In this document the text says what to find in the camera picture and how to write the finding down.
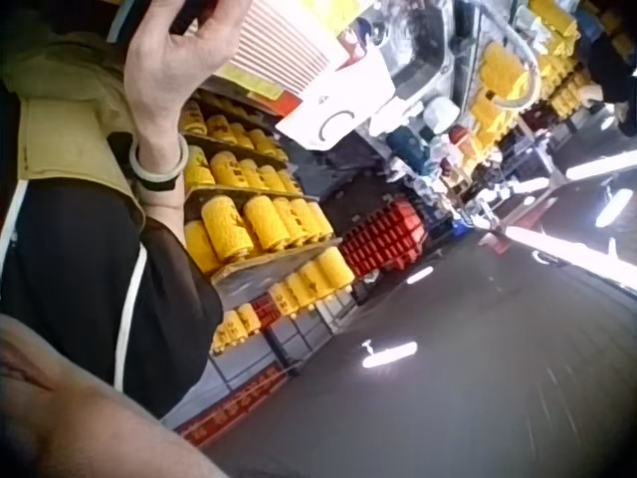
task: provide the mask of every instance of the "person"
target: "person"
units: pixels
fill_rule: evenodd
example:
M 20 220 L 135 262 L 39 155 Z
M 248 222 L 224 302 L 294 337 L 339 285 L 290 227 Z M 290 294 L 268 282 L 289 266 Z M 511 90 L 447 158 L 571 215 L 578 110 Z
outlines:
M 183 3 L 150 2 L 123 74 L 110 46 L 34 12 L 2 29 L 0 312 L 155 417 L 200 378 L 223 314 L 183 246 L 180 110 L 233 55 L 251 1 L 173 36 Z

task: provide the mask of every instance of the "store shelf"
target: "store shelf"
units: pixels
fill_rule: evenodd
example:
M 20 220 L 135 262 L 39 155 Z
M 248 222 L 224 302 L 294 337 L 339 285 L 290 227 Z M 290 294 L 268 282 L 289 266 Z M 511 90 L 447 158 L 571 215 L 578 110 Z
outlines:
M 203 149 L 203 152 L 206 153 L 206 157 L 209 160 L 218 152 L 230 151 L 235 156 L 237 156 L 238 160 L 249 158 L 254 160 L 258 166 L 270 165 L 276 170 L 285 169 L 287 167 L 287 164 L 285 162 L 279 161 L 275 157 L 261 154 L 255 149 L 249 149 L 238 144 L 229 144 L 227 142 L 219 141 L 218 139 L 204 136 L 203 134 L 196 134 L 194 132 L 185 132 L 183 136 L 186 138 L 188 144 L 194 144 L 201 147 Z
M 223 301 L 224 309 L 250 302 L 299 269 L 322 251 L 340 243 L 340 239 L 317 242 L 228 264 L 211 278 Z
M 285 197 L 287 199 L 304 199 L 305 201 L 319 201 L 315 196 L 305 196 L 303 194 L 295 194 L 293 192 L 279 192 L 271 189 L 256 189 L 254 187 L 236 187 L 225 186 L 222 184 L 201 184 L 192 187 L 186 194 L 186 203 L 184 206 L 186 220 L 192 221 L 201 217 L 201 206 L 208 202 L 210 198 L 224 194 L 230 196 L 234 201 L 238 210 L 242 210 L 243 206 L 252 197 L 265 195 L 272 198 Z

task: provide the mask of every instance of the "product display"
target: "product display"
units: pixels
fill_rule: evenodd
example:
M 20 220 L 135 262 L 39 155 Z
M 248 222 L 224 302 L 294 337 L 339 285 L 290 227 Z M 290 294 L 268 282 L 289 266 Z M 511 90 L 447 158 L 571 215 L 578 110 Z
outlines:
M 219 184 L 248 187 L 248 180 L 232 152 L 223 151 L 215 154 L 210 160 L 210 170 Z
M 215 196 L 201 209 L 210 242 L 222 261 L 246 257 L 254 245 L 235 203 L 228 196 Z
M 221 267 L 202 221 L 191 221 L 186 224 L 184 235 L 186 250 L 201 272 L 211 274 Z
M 290 243 L 288 229 L 269 197 L 253 197 L 246 203 L 244 213 L 264 250 L 279 251 Z

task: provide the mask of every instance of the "yellow product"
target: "yellow product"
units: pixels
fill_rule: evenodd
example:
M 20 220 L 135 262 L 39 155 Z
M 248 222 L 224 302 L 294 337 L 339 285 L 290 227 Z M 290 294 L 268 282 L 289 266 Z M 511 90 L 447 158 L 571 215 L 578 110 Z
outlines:
M 318 230 L 320 231 L 320 240 L 326 240 L 333 236 L 334 230 L 332 229 L 331 224 L 329 224 L 329 221 L 325 217 L 325 213 L 322 212 L 320 206 L 316 202 L 310 201 L 308 202 L 308 207 L 317 222 Z
M 297 271 L 303 279 L 306 287 L 317 299 L 324 299 L 334 292 L 334 287 L 329 284 L 327 277 L 320 269 L 316 261 L 309 261 Z
M 222 261 L 240 259 L 252 252 L 254 245 L 250 235 L 228 196 L 215 196 L 206 202 L 201 217 L 212 247 Z
M 311 311 L 315 309 L 315 298 L 298 273 L 294 272 L 286 278 L 286 286 L 292 292 L 299 308 L 307 307 Z
M 210 160 L 210 170 L 219 184 L 248 187 L 246 176 L 232 152 L 222 151 L 215 154 Z
M 202 221 L 191 221 L 184 227 L 186 249 L 197 267 L 210 274 L 221 267 Z
M 272 189 L 273 191 L 279 192 L 287 192 L 285 184 L 281 180 L 281 177 L 272 166 L 261 166 L 259 168 L 259 172 L 261 172 L 261 177 L 263 177 L 263 182 L 266 183 L 268 189 Z
M 240 146 L 247 147 L 248 149 L 255 148 L 255 146 L 252 144 L 252 142 L 248 138 L 248 135 L 246 134 L 246 131 L 244 130 L 242 124 L 240 124 L 239 122 L 231 122 L 230 130 L 237 138 L 237 142 L 239 143 Z
M 288 162 L 290 160 L 286 152 L 279 147 L 275 149 L 275 158 L 282 162 Z
M 228 120 L 223 115 L 213 115 L 206 122 L 208 126 L 208 135 L 219 141 L 229 144 L 236 144 L 237 138 L 232 133 Z
M 239 319 L 243 324 L 243 327 L 246 328 L 248 334 L 258 334 L 261 331 L 261 321 L 257 316 L 257 313 L 252 308 L 252 304 L 247 302 L 246 304 L 239 306 L 237 308 L 237 313 L 239 314 Z
M 529 8 L 562 37 L 577 35 L 577 21 L 553 0 L 530 0 Z
M 308 231 L 304 229 L 301 219 L 293 212 L 290 201 L 285 197 L 277 197 L 272 203 L 290 234 L 290 244 L 295 247 L 302 246 L 308 240 Z
M 217 326 L 217 329 L 212 336 L 212 345 L 210 349 L 212 350 L 213 354 L 220 354 L 226 349 L 227 345 L 228 335 L 226 334 L 226 328 L 222 322 Z
M 228 311 L 223 315 L 223 326 L 231 346 L 241 344 L 248 338 L 248 331 L 243 327 L 237 311 Z
M 239 161 L 239 167 L 241 167 L 241 171 L 243 172 L 246 181 L 248 181 L 248 185 L 250 187 L 254 187 L 256 189 L 268 189 L 266 183 L 257 168 L 257 163 L 252 159 L 242 159 Z
M 317 257 L 317 262 L 327 280 L 335 289 L 349 286 L 356 278 L 336 247 L 332 246 L 322 252 Z
M 188 146 L 188 162 L 183 170 L 183 182 L 186 189 L 198 184 L 215 184 L 206 155 L 199 146 Z
M 295 296 L 290 292 L 288 286 L 282 282 L 278 282 L 268 289 L 268 294 L 272 297 L 282 316 L 290 316 L 291 319 L 297 317 L 296 312 L 299 309 L 299 303 L 297 303 Z
M 248 133 L 248 136 L 252 140 L 252 143 L 258 152 L 262 152 L 268 156 L 277 156 L 276 147 L 260 129 L 253 129 Z
M 290 201 L 292 212 L 299 218 L 303 228 L 308 233 L 310 242 L 317 242 L 320 239 L 320 227 L 315 216 L 304 199 L 293 199 Z
M 188 100 L 181 109 L 179 116 L 179 129 L 186 132 L 196 132 L 197 134 L 206 134 L 208 128 L 203 120 L 203 114 L 197 102 Z
M 303 194 L 303 190 L 292 176 L 292 174 L 287 169 L 281 169 L 277 171 L 279 177 L 281 178 L 281 182 L 283 182 L 286 191 L 294 192 L 296 194 Z
M 268 196 L 255 196 L 243 208 L 259 243 L 266 251 L 280 251 L 290 243 L 290 234 Z

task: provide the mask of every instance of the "ceiling light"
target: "ceiling light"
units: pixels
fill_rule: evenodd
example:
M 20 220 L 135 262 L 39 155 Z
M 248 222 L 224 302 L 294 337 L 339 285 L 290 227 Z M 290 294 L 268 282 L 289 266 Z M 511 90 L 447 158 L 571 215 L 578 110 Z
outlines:
M 585 179 L 587 177 L 608 174 L 627 167 L 637 166 L 637 152 L 626 151 L 610 157 L 595 159 L 566 170 L 566 177 L 571 181 Z
M 362 361 L 362 366 L 365 368 L 373 368 L 375 366 L 386 365 L 404 359 L 409 356 L 413 356 L 418 351 L 418 344 L 410 342 L 404 346 L 394 347 L 393 349 L 386 349 L 377 354 L 365 357 Z
M 416 282 L 424 279 L 425 277 L 427 277 L 429 274 L 431 274 L 432 272 L 434 272 L 434 268 L 431 266 L 425 267 L 422 271 L 418 271 L 417 273 L 409 276 L 407 278 L 407 284 L 409 284 L 410 286 L 412 284 L 415 284 Z
M 630 198 L 633 197 L 633 191 L 630 189 L 620 189 L 615 195 L 608 201 L 604 210 L 599 213 L 595 226 L 606 227 L 613 223 L 617 216 L 624 210 Z

